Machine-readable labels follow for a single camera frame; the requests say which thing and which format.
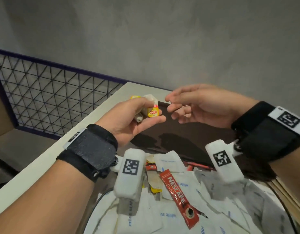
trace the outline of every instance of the white table top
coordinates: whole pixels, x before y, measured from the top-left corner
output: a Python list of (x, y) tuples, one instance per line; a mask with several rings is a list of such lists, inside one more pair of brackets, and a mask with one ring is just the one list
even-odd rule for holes
[(169, 93), (154, 87), (126, 83), (110, 98), (103, 102), (91, 114), (42, 153), (30, 165), (23, 169), (17, 176), (0, 189), (0, 213), (11, 205), (19, 196), (31, 187), (55, 162), (56, 157), (63, 151), (62, 146), (80, 129), (88, 124), (95, 123), (115, 104), (129, 99), (132, 95), (153, 94), (159, 101), (165, 102), (164, 98)]

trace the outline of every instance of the forearm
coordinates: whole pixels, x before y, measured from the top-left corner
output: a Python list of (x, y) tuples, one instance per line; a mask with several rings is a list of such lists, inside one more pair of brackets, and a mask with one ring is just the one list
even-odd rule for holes
[(270, 166), (300, 201), (300, 147)]
[(57, 160), (0, 214), (0, 233), (75, 233), (94, 183)]

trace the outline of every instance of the hand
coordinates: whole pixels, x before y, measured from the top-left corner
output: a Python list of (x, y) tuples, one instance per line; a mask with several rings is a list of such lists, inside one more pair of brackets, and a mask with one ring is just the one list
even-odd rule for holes
[(210, 126), (230, 128), (231, 124), (253, 107), (257, 100), (219, 89), (213, 85), (180, 87), (165, 97), (171, 102), (167, 111), (179, 123), (201, 122)]
[(123, 146), (140, 132), (166, 121), (165, 116), (145, 118), (141, 123), (133, 119), (141, 108), (151, 108), (153, 105), (153, 102), (143, 97), (129, 99), (116, 104), (95, 124), (111, 132), (117, 139), (118, 145)]

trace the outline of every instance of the wall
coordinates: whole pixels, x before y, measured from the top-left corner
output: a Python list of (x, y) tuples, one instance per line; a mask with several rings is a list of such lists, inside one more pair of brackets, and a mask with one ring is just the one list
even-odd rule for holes
[(2, 2), (5, 50), (167, 89), (216, 84), (300, 114), (300, 0)]

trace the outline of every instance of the black metal grid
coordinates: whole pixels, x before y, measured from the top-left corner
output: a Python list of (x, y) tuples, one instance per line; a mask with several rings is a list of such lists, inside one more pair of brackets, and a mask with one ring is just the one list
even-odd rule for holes
[(57, 136), (123, 85), (1, 54), (0, 81), (20, 126)]

